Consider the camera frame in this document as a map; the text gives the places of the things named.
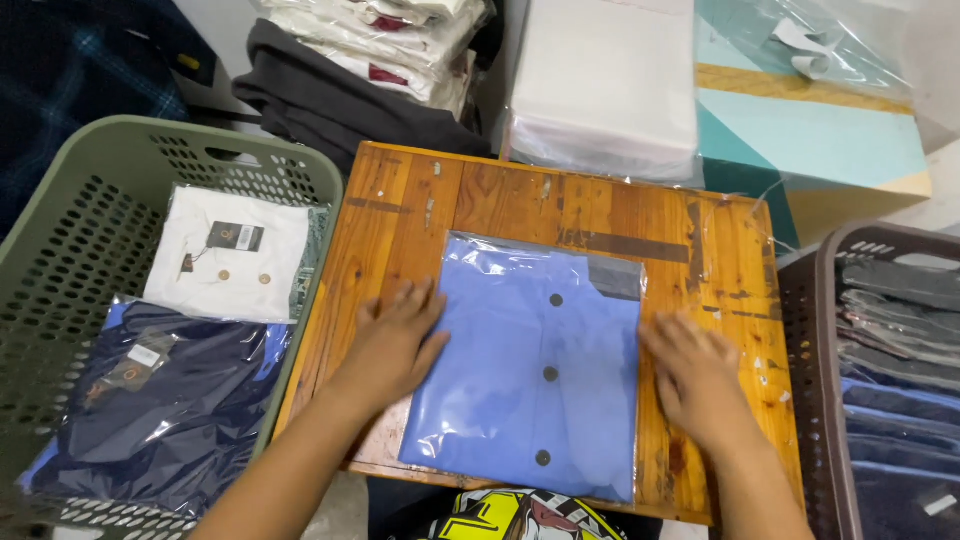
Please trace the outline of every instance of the wooden table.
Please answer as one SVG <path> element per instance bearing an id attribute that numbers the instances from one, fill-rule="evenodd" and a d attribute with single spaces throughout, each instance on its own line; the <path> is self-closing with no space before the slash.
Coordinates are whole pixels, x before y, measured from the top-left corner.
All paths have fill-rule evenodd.
<path id="1" fill-rule="evenodd" d="M 439 276 L 450 230 L 642 261 L 644 320 L 687 309 L 742 347 L 740 382 L 803 503 L 765 203 L 398 146 L 360 147 L 277 434 L 340 365 L 363 301 L 392 298 L 403 279 Z M 665 422 L 651 362 L 644 356 L 639 370 L 636 502 L 593 503 L 711 525 L 718 516 L 711 475 L 693 443 Z M 492 485 L 397 461 L 409 409 L 407 398 L 375 420 L 346 469 L 465 489 Z"/>

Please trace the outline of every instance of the blue shirt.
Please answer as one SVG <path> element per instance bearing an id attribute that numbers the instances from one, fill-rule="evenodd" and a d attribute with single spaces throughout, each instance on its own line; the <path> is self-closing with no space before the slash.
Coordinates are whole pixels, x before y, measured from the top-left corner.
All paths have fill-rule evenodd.
<path id="1" fill-rule="evenodd" d="M 146 332 L 175 338 L 142 386 L 91 392 L 130 365 L 121 362 Z M 114 304 L 62 427 L 20 484 L 201 517 L 250 460 L 289 336 L 286 325 Z"/>
<path id="2" fill-rule="evenodd" d="M 540 248 L 450 237 L 438 328 L 452 337 L 414 395 L 399 460 L 632 502 L 639 295 L 601 293 L 598 258 Z M 642 266 L 612 260 L 639 290 Z"/>

